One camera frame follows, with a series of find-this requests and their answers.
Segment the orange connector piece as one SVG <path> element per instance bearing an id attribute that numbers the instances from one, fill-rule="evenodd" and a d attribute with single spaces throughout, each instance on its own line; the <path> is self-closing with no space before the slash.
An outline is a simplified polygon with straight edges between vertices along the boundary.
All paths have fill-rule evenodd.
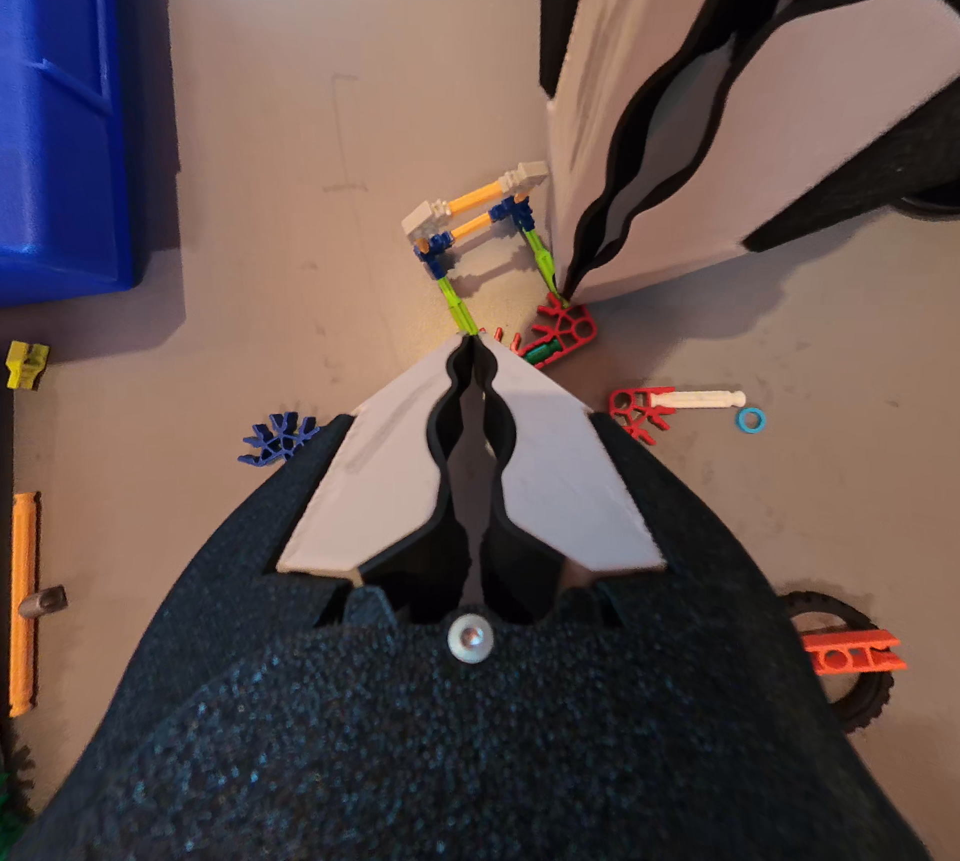
<path id="1" fill-rule="evenodd" d="M 908 668 L 894 651 L 900 639 L 885 628 L 805 632 L 800 639 L 814 672 L 820 677 L 892 673 Z"/>

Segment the blue snowflake connector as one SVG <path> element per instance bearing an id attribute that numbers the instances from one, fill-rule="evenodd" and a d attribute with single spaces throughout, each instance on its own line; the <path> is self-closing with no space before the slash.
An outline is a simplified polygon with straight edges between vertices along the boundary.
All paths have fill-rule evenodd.
<path id="1" fill-rule="evenodd" d="M 277 462 L 291 460 L 321 431 L 313 415 L 301 417 L 296 411 L 271 413 L 267 423 L 251 427 L 252 435 L 244 437 L 249 452 L 240 455 L 241 464 L 266 468 Z"/>

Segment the orange toy rod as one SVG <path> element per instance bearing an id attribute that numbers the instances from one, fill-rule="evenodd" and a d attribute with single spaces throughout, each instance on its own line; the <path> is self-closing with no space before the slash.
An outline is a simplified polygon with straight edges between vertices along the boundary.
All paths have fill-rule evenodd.
<path id="1" fill-rule="evenodd" d="M 37 690 L 38 621 L 20 612 L 37 591 L 38 495 L 13 495 L 9 546 L 8 714 L 12 719 L 30 711 Z"/>

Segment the black toy tyre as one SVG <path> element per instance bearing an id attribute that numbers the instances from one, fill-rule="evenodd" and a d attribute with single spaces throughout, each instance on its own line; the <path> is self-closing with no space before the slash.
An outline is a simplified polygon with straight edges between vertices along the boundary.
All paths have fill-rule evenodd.
<path id="1" fill-rule="evenodd" d="M 829 594 L 793 591 L 782 594 L 779 599 L 794 625 L 797 625 L 797 617 L 808 615 L 823 616 L 836 621 L 832 626 L 797 627 L 799 638 L 807 633 L 832 634 L 846 630 L 880 629 L 867 615 Z M 850 735 L 866 728 L 882 714 L 894 687 L 894 673 L 818 675 L 820 679 L 835 677 L 847 679 L 844 694 L 835 697 L 827 696 L 830 707 L 846 734 Z"/>

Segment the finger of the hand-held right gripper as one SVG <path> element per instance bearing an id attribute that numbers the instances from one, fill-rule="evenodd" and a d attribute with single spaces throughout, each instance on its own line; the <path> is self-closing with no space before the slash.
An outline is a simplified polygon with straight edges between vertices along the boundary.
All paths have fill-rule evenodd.
<path id="1" fill-rule="evenodd" d="M 618 297 L 745 253 L 668 232 L 666 208 L 647 228 L 609 242 L 607 219 L 618 194 L 642 172 L 654 112 L 670 84 L 706 51 L 705 33 L 734 0 L 579 0 L 558 84 L 547 105 L 551 239 L 564 297 Z"/>
<path id="2" fill-rule="evenodd" d="M 748 239 L 958 78 L 958 0 L 794 0 L 722 82 L 692 163 L 578 276 L 603 301 Z"/>

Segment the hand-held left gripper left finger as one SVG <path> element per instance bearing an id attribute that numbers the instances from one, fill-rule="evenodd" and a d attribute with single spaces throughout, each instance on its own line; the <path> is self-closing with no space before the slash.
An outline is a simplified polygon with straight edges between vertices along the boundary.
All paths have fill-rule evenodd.
<path id="1" fill-rule="evenodd" d="M 457 607 L 472 558 L 449 460 L 473 367 L 474 337 L 458 335 L 354 411 L 277 572 L 378 587 L 414 623 Z"/>

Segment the blue plastic bin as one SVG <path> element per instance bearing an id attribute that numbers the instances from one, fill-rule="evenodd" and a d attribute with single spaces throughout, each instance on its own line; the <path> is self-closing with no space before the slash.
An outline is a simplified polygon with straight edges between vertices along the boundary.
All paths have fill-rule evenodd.
<path id="1" fill-rule="evenodd" d="M 1 303 L 129 290 L 181 241 L 168 0 L 1 0 Z"/>

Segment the grey connector piece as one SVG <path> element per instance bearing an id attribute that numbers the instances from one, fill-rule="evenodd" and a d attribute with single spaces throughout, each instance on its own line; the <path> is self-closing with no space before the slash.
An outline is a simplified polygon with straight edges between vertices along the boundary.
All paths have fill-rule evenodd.
<path id="1" fill-rule="evenodd" d="M 18 604 L 18 615 L 26 620 L 37 620 L 54 615 L 68 608 L 68 598 L 63 585 L 35 591 Z"/>

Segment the red connector with white rod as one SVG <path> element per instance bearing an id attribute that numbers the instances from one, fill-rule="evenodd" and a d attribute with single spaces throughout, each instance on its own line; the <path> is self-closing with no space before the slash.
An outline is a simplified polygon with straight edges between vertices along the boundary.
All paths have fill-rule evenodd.
<path id="1" fill-rule="evenodd" d="M 635 441 L 649 447 L 657 443 L 654 430 L 670 430 L 668 418 L 686 410 L 743 409 L 746 394 L 741 390 L 688 390 L 675 387 L 621 387 L 608 399 L 608 413 Z"/>

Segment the colourful rod connector toy model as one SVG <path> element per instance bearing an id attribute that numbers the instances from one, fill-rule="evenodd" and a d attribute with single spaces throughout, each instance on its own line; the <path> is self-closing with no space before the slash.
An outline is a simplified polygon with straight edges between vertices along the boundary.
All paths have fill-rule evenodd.
<path id="1" fill-rule="evenodd" d="M 597 335 L 588 308 L 559 293 L 554 258 L 536 229 L 530 195 L 549 179 L 545 161 L 520 162 L 497 180 L 453 200 L 422 202 L 401 223 L 415 258 L 436 282 L 456 327 L 472 337 L 481 329 L 450 281 L 446 257 L 478 233 L 502 223 L 522 235 L 548 292 L 545 303 L 536 309 L 541 318 L 532 327 L 536 338 L 522 346 L 522 335 L 516 334 L 510 351 L 538 370 L 581 351 Z"/>

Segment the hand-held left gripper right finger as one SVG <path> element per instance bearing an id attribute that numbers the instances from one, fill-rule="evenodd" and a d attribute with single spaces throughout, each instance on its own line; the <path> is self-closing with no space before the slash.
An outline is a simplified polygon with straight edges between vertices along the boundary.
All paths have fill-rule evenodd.
<path id="1" fill-rule="evenodd" d="M 495 460 L 480 550 L 486 605 L 510 624 L 536 624 L 569 566 L 586 584 L 665 570 L 592 410 L 490 336 L 475 340 L 475 379 Z"/>

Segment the yellow connector piece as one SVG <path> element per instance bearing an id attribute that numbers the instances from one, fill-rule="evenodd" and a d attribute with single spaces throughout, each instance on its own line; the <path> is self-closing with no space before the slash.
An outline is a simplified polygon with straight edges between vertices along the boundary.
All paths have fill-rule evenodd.
<path id="1" fill-rule="evenodd" d="M 33 391 L 46 370 L 50 347 L 43 343 L 13 340 L 6 352 L 6 387 Z"/>

